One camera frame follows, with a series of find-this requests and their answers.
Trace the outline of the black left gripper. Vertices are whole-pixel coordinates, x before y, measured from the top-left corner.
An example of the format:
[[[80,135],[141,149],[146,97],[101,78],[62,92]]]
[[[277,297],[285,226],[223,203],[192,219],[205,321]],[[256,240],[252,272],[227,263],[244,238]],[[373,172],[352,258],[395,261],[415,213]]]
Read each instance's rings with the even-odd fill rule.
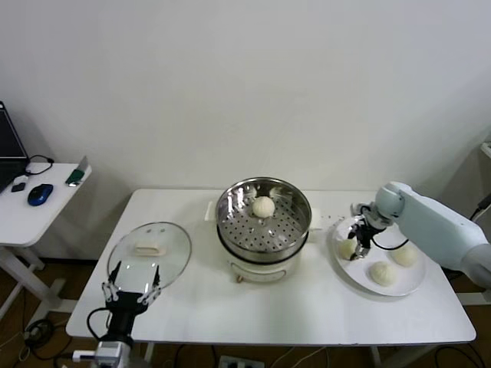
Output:
[[[160,266],[155,264],[155,272],[151,286],[143,293],[119,291],[115,284],[121,262],[110,272],[107,281],[101,287],[106,301],[106,308],[111,318],[106,340],[131,340],[134,321],[137,316],[147,311],[161,294]]]

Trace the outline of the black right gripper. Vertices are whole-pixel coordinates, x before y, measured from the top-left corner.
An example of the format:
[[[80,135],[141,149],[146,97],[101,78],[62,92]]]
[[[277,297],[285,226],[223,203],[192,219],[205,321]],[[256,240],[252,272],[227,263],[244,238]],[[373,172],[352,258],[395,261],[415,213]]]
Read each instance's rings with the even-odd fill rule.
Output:
[[[358,241],[351,260],[365,258],[371,249],[371,240],[376,235],[376,229],[369,225],[356,225],[349,228],[347,239]]]

